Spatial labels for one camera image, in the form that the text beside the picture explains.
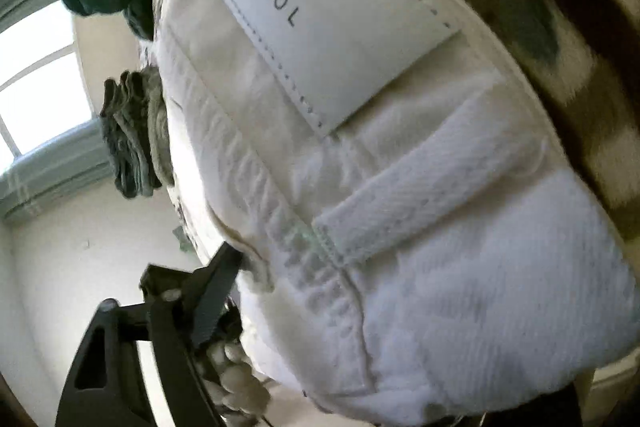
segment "white leather patch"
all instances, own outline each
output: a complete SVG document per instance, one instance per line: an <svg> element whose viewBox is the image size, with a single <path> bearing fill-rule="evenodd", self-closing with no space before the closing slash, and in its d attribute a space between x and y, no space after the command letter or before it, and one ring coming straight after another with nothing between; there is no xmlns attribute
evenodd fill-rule
<svg viewBox="0 0 640 427"><path fill-rule="evenodd" d="M457 31L431 0L225 3L319 136Z"/></svg>

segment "white wall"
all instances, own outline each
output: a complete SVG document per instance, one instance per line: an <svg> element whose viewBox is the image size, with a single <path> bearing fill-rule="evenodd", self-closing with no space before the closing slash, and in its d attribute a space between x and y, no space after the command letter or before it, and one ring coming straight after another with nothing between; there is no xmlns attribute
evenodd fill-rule
<svg viewBox="0 0 640 427"><path fill-rule="evenodd" d="M201 266L194 253L179 250L172 234L177 226L164 191L127 201L107 181L14 229L24 307L57 393L103 299L142 302L138 284L149 263L187 270ZM145 378L154 376L148 375L149 353L142 354ZM149 386L161 416L158 425L171 425L158 382Z"/></svg>
<svg viewBox="0 0 640 427"><path fill-rule="evenodd" d="M20 298L9 231L0 223L0 372L40 427L53 427L58 394L33 341Z"/></svg>
<svg viewBox="0 0 640 427"><path fill-rule="evenodd" d="M104 81L118 79L124 70L140 67L138 40L122 14L74 17L78 55L87 93L100 112L104 99Z"/></svg>

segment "brown and green fabric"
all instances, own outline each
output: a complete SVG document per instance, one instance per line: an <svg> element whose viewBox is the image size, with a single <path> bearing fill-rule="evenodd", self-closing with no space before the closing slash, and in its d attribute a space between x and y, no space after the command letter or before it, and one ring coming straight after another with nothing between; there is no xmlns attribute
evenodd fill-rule
<svg viewBox="0 0 640 427"><path fill-rule="evenodd" d="M617 0L465 0L518 61L622 237L640 237L640 37Z"/></svg>

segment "black object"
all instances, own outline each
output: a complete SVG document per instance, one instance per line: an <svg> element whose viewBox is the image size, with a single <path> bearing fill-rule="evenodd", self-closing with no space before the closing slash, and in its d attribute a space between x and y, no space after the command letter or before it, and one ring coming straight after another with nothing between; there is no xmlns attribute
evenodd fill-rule
<svg viewBox="0 0 640 427"><path fill-rule="evenodd" d="M155 427L137 341L152 343L177 426L224 426L194 368L191 338L214 333L241 261L225 243L193 274L149 266L140 283L143 304L103 301L66 377L56 427Z"/></svg>

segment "camouflage fabric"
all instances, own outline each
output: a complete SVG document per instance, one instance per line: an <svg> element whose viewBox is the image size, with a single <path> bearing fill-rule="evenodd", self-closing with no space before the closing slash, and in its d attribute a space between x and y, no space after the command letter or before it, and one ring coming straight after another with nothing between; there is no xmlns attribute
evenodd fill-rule
<svg viewBox="0 0 640 427"><path fill-rule="evenodd" d="M518 61L574 169L640 237L640 38L617 0L465 0Z"/></svg>

